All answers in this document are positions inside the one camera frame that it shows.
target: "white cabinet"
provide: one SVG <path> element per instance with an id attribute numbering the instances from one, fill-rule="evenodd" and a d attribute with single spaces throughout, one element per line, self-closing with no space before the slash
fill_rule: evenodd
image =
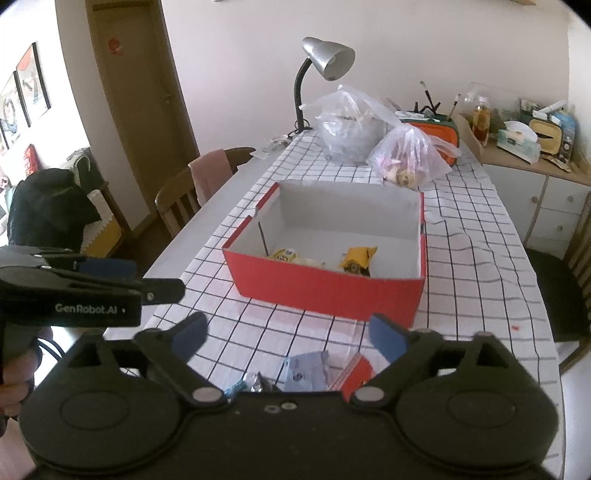
<path id="1" fill-rule="evenodd" d="M 591 187 L 517 168 L 484 169 L 525 246 L 563 258 Z"/>
<path id="2" fill-rule="evenodd" d="M 483 165 L 515 225 L 525 241 L 544 190 L 545 175 L 515 168 Z"/>

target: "wooden countertop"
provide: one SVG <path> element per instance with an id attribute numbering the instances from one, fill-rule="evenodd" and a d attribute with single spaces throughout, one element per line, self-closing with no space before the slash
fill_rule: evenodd
<path id="1" fill-rule="evenodd" d="M 489 143 L 486 148 L 484 148 L 481 161 L 486 165 L 498 165 L 500 167 L 532 171 L 534 173 L 541 173 L 542 175 L 549 175 L 551 177 L 569 180 L 591 187 L 591 176 L 588 176 L 581 171 L 575 172 L 573 170 L 571 173 L 568 173 L 542 158 L 538 162 L 530 165 L 525 160 L 500 149 L 494 142 Z"/>

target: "lamp neck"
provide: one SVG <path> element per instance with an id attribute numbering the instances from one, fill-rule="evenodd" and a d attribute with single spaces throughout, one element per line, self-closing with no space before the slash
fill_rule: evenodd
<path id="1" fill-rule="evenodd" d="M 294 99 L 295 99 L 295 115 L 297 117 L 297 133 L 302 133 L 306 130 L 306 126 L 304 124 L 304 112 L 301 111 L 301 83 L 304 80 L 304 75 L 312 65 L 312 61 L 309 58 L 304 60 L 304 63 L 301 64 L 300 71 L 297 73 L 295 77 L 296 81 L 294 84 Z"/>

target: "dining table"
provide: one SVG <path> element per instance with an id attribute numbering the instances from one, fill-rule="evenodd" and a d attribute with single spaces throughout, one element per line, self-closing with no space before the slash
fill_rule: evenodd
<path id="1" fill-rule="evenodd" d="M 466 144 L 460 142 L 460 149 L 452 171 L 420 189 L 427 277 L 413 329 L 433 329 L 451 340 L 470 340 L 484 330 L 511 351 L 557 409 L 559 428 L 543 465 L 561 478 L 565 437 L 558 355 L 535 272 L 489 176 Z M 168 329 L 201 311 L 207 315 L 209 335 L 188 363 L 223 390 L 251 372 L 260 372 L 281 388 L 285 360 L 315 351 L 328 351 L 331 378 L 358 352 L 375 372 L 382 371 L 388 363 L 369 340 L 366 322 L 246 298 L 234 285 L 222 252 L 276 181 L 384 183 L 370 166 L 335 164 L 323 152 L 318 133 L 309 130 L 285 150 L 245 164 L 146 273 L 181 278 L 184 298 L 177 304 L 144 307 L 139 327 L 111 328 L 105 338 Z"/>

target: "silver lamp shade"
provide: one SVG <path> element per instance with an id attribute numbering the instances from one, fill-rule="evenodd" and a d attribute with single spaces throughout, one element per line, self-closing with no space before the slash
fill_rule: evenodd
<path id="1" fill-rule="evenodd" d="M 355 61 L 355 50 L 340 43 L 306 37 L 302 47 L 316 70 L 329 82 L 340 79 Z"/>

